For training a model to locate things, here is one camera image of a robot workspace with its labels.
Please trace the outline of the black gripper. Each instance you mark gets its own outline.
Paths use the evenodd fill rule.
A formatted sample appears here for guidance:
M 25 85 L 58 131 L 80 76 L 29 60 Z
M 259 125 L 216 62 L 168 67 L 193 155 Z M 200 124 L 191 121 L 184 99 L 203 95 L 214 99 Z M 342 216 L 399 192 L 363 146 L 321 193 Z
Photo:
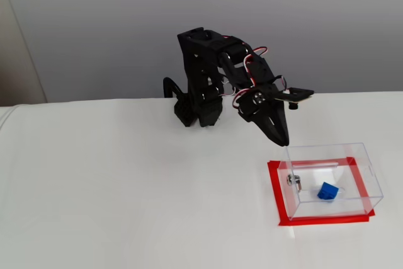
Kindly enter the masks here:
M 254 122 L 278 146 L 289 145 L 284 104 L 275 99 L 279 89 L 275 84 L 262 84 L 245 89 L 236 96 L 238 114 Z

